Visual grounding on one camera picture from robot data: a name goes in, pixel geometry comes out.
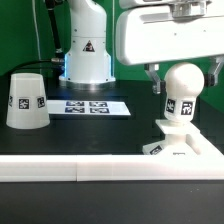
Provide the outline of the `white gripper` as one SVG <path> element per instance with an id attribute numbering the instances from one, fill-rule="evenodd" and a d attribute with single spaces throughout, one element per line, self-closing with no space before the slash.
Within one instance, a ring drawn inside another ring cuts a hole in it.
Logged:
<path id="1" fill-rule="evenodd" d="M 119 0 L 116 57 L 126 65 L 145 64 L 154 94 L 166 82 L 158 64 L 210 57 L 205 86 L 218 84 L 224 67 L 224 0 Z"/>

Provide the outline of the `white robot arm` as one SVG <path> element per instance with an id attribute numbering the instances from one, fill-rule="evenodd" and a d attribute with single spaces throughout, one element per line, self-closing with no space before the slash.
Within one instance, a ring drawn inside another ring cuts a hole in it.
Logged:
<path id="1" fill-rule="evenodd" d="M 161 93 L 157 74 L 163 62 L 209 57 L 206 84 L 218 84 L 224 68 L 224 0 L 118 0 L 123 12 L 112 30 L 113 54 L 106 51 L 105 10 L 93 0 L 68 0 L 71 46 L 60 84 L 98 89 L 115 81 L 115 59 L 144 66 Z"/>

